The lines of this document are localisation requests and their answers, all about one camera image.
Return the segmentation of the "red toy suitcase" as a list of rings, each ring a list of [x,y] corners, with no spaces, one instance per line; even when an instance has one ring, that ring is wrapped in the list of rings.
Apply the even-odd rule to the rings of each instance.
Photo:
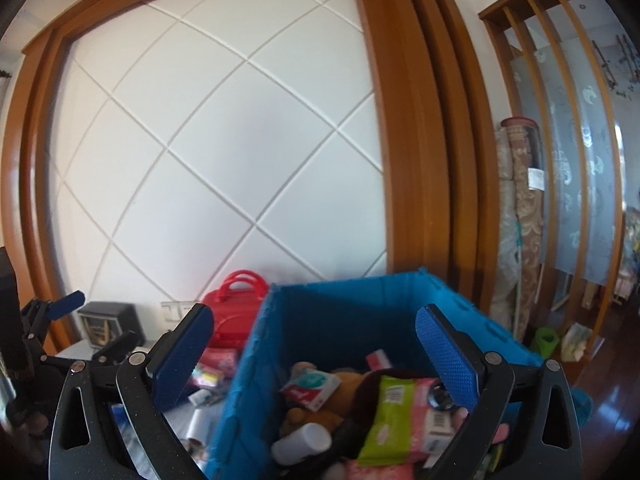
[[[208,348],[242,350],[270,286],[250,270],[234,271],[202,300],[213,312],[214,331]]]

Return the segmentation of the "black tape roll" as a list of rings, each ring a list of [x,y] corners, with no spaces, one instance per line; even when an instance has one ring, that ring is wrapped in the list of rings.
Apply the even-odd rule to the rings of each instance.
[[[457,407],[446,386],[440,379],[435,379],[428,388],[428,405],[436,411],[450,412]]]

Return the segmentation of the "wooden slat glass partition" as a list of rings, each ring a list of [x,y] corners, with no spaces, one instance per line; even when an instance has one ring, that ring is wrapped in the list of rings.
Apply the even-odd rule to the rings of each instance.
[[[624,234],[622,134],[596,44],[572,0],[498,0],[480,12],[544,182],[535,325],[598,330]]]

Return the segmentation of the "blue plastic storage crate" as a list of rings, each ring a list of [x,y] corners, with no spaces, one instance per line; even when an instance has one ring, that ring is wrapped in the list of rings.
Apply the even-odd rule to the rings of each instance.
[[[367,356],[382,350],[400,370],[439,378],[416,334],[416,315],[430,304],[483,352],[498,352],[511,364],[538,367],[545,361],[423,270],[276,287],[258,312],[233,379],[207,477],[274,477],[270,448],[285,414],[280,390],[297,362],[362,370]]]

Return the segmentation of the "black box with emblem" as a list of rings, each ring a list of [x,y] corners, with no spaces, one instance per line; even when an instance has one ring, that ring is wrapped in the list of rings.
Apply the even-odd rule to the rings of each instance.
[[[128,332],[136,335],[138,346],[145,343],[145,334],[133,304],[91,301],[79,309],[78,318],[92,348],[101,349]]]

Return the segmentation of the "white medicine jar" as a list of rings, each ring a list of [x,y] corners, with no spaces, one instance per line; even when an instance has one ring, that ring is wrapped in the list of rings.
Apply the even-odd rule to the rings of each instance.
[[[331,445],[332,436],[329,431],[315,422],[310,422],[274,442],[271,455],[279,465],[292,466],[310,456],[329,451]]]

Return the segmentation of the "green rolled yoga mat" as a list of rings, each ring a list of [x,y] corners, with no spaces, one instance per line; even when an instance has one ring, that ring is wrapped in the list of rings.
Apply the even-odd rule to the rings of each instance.
[[[538,327],[530,345],[530,350],[543,359],[549,359],[559,342],[560,336],[555,330],[549,327]]]

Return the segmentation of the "rolled patterned carpet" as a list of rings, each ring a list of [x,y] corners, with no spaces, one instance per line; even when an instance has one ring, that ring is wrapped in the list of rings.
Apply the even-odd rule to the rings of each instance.
[[[515,116],[496,131],[499,243],[490,317],[517,341],[525,337],[539,280],[544,226],[544,170],[538,125]]]

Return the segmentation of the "pink patterned tissue pack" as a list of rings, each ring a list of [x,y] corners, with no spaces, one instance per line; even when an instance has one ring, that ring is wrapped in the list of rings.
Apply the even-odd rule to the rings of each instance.
[[[206,348],[198,362],[206,367],[219,370],[224,377],[233,378],[239,364],[239,353],[235,349]]]

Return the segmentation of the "brown teddy bear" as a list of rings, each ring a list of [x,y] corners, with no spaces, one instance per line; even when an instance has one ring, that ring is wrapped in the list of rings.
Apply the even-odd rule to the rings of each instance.
[[[354,412],[358,390],[368,376],[352,370],[326,373],[310,363],[300,363],[280,390],[290,404],[280,436],[307,424],[318,424],[332,434]]]

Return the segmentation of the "green wet wipes pack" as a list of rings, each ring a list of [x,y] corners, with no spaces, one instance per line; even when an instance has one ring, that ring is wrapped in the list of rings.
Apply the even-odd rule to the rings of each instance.
[[[372,426],[357,458],[359,466],[407,463],[411,450],[414,379],[382,376]]]

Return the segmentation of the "white wall power strip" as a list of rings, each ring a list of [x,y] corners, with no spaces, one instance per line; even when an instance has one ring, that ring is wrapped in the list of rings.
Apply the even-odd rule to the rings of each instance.
[[[177,324],[180,322],[193,308],[193,301],[162,301],[160,308],[163,313],[163,320],[166,323]]]

